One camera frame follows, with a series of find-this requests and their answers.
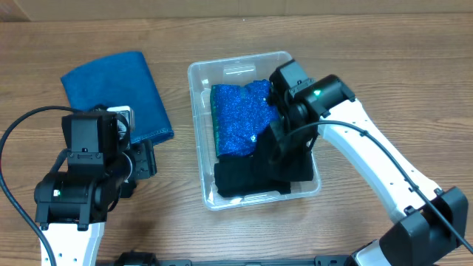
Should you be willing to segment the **blue denim cloth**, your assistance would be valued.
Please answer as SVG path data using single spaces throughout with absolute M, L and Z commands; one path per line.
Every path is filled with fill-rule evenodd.
M 122 52 L 96 59 L 68 72 L 61 82 L 74 109 L 129 106 L 135 114 L 133 143 L 150 140 L 157 145 L 174 136 L 142 52 Z

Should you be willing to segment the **blue glitter cloth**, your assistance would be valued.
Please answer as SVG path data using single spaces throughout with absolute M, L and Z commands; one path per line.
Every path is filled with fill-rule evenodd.
M 244 157 L 254 152 L 258 135 L 279 119 L 277 108 L 267 102 L 270 88 L 268 80 L 244 86 L 212 86 L 210 104 L 216 156 Z

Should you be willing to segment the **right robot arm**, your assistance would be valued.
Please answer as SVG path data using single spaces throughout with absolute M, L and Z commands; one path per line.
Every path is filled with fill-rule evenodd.
M 273 73 L 273 104 L 283 113 L 283 135 L 270 156 L 280 162 L 322 137 L 336 147 L 378 196 L 393 226 L 346 258 L 346 265 L 434 265 L 465 239 L 465 194 L 444 191 L 420 173 L 379 131 L 341 79 Z

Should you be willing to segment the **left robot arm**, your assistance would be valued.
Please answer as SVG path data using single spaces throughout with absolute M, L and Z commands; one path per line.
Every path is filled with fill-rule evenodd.
M 65 172 L 54 168 L 37 184 L 35 220 L 45 235 L 43 265 L 95 265 L 107 216 L 130 198 L 138 180 L 157 173 L 150 140 L 121 153 L 67 152 Z

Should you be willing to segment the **clear plastic container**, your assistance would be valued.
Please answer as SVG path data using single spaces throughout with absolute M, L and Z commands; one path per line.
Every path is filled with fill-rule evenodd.
M 214 164 L 218 162 L 211 120 L 211 87 L 215 84 L 244 86 L 252 81 L 268 79 L 280 65 L 292 59 L 286 51 L 199 61 L 188 68 L 188 82 L 204 205 L 211 211 L 221 211 L 248 205 L 314 197 L 321 190 L 317 163 L 313 162 L 313 180 L 292 182 L 289 194 L 269 191 L 241 197 L 224 198 L 217 193 Z

